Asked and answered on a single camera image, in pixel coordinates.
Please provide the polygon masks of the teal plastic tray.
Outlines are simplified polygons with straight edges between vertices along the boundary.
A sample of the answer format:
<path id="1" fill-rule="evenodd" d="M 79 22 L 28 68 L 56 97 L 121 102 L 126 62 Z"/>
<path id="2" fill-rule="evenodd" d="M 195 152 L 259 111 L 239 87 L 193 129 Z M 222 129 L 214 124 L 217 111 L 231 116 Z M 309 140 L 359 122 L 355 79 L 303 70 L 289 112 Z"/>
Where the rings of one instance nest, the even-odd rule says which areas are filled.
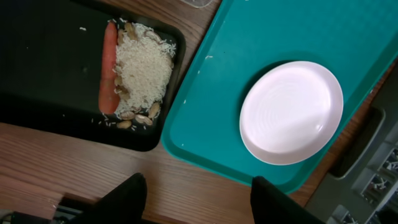
<path id="1" fill-rule="evenodd" d="M 161 141 L 173 156 L 235 181 L 261 175 L 284 193 L 326 154 L 288 166 L 257 160 L 239 114 L 268 68 L 307 60 L 328 68 L 344 98 L 343 129 L 397 57 L 397 1 L 223 1 L 182 82 Z"/>

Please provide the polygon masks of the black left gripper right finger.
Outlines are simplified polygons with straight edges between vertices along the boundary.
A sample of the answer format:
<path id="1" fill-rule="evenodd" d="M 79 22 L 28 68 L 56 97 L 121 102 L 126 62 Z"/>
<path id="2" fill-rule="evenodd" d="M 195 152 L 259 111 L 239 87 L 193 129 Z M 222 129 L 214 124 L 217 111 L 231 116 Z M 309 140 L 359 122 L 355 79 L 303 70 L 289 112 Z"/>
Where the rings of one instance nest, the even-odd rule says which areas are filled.
<path id="1" fill-rule="evenodd" d="M 252 178 L 250 204 L 254 223 L 323 223 L 261 176 Z"/>

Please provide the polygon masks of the orange carrot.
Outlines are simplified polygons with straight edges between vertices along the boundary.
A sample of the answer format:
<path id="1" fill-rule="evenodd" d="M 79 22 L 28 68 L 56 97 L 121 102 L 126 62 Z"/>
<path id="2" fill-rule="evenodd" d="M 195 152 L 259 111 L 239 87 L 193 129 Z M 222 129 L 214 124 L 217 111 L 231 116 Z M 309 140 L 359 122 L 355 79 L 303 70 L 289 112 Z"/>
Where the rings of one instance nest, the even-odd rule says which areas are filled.
<path id="1" fill-rule="evenodd" d="M 114 22 L 109 22 L 104 32 L 103 53 L 101 59 L 101 79 L 99 83 L 98 106 L 104 114 L 113 114 L 118 107 L 120 97 L 114 92 L 116 73 L 116 46 L 118 30 Z"/>

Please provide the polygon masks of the rice and peanut pile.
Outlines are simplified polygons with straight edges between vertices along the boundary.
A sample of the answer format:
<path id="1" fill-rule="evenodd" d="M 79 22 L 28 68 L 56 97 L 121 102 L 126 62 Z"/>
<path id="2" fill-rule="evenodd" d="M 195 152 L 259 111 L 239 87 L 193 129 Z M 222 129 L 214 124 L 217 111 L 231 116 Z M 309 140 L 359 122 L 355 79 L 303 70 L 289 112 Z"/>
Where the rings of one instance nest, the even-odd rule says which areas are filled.
<path id="1" fill-rule="evenodd" d="M 174 70 L 176 45 L 170 44 L 143 24 L 121 20 L 118 24 L 114 92 L 120 97 L 113 114 L 115 121 L 105 120 L 107 126 L 135 131 L 153 126 L 160 115 L 167 85 Z"/>

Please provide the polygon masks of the grey dishwasher rack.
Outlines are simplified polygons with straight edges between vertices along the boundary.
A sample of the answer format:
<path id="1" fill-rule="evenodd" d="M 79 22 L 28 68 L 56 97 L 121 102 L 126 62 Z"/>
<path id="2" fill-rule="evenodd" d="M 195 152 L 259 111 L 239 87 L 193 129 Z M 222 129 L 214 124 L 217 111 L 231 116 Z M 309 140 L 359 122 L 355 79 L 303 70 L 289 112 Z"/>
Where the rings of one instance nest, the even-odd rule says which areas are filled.
<path id="1" fill-rule="evenodd" d="M 397 211 L 397 69 L 371 104 L 353 147 L 327 173 L 305 206 L 325 223 L 377 223 L 382 209 Z"/>

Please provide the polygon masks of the pink plate with food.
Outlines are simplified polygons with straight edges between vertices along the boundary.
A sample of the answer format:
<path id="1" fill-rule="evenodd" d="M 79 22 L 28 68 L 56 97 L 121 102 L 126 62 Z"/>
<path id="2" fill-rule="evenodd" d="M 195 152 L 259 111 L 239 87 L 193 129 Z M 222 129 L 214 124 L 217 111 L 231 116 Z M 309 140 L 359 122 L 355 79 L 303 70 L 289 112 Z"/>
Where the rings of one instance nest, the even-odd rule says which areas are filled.
<path id="1" fill-rule="evenodd" d="M 239 116 L 241 139 L 262 162 L 296 164 L 333 137 L 343 105 L 341 86 L 329 69 L 309 61 L 284 63 L 248 91 Z"/>

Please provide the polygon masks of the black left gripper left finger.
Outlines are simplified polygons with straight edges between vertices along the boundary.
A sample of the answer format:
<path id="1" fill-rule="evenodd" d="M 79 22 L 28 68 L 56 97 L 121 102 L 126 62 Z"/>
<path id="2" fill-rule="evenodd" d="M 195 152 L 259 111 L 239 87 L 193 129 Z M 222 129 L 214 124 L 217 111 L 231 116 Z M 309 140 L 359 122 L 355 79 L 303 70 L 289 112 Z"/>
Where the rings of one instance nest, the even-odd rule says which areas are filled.
<path id="1" fill-rule="evenodd" d="M 137 224 L 142 221 L 146 198 L 146 179 L 143 174 L 135 173 L 71 223 Z"/>

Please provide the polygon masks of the clear plastic container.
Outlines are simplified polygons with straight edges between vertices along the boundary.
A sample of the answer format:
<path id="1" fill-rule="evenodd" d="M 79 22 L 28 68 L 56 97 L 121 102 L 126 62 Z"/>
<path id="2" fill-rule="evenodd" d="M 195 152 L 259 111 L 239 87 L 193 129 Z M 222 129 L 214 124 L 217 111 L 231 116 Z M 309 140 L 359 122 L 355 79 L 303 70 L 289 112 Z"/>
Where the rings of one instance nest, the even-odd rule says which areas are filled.
<path id="1" fill-rule="evenodd" d="M 213 0 L 181 0 L 181 1 L 197 9 L 207 7 L 209 4 L 213 2 Z"/>

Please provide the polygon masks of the black tray bin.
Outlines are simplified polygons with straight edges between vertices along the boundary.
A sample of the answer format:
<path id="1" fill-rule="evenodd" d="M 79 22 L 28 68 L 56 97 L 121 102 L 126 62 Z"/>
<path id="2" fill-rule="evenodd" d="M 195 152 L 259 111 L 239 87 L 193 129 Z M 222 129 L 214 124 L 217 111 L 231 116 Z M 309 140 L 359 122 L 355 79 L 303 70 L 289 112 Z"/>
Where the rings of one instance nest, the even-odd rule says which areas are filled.
<path id="1" fill-rule="evenodd" d="M 103 37 L 110 19 L 149 26 L 176 46 L 167 91 L 152 126 L 118 128 L 98 108 Z M 158 145 L 183 80 L 186 50 L 174 26 L 103 1 L 1 2 L 1 121 L 135 151 Z"/>

